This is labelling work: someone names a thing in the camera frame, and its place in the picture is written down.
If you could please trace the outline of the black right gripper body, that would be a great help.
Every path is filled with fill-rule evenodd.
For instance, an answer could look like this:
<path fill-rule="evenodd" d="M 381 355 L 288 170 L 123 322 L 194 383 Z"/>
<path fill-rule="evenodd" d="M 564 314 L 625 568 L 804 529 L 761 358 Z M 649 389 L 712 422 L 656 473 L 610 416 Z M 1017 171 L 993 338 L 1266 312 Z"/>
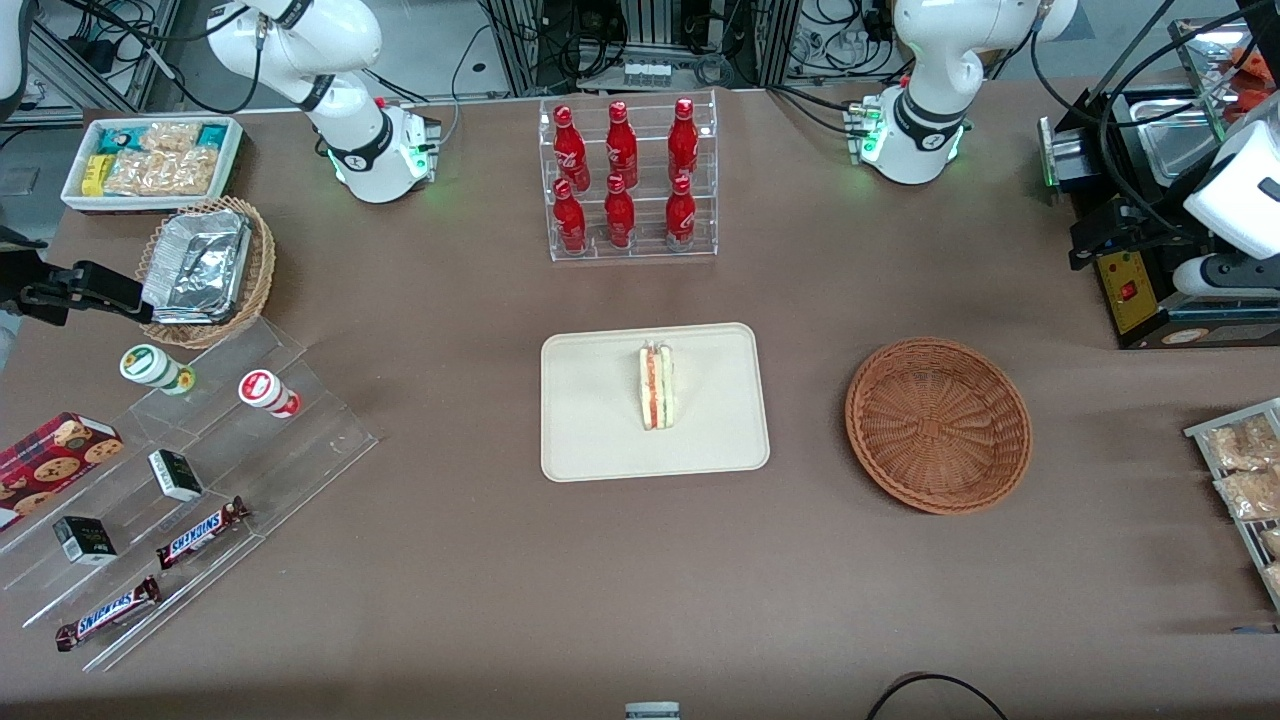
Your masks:
<path fill-rule="evenodd" d="M 1 310 L 65 325 L 73 270 L 42 260 L 1 260 Z"/>

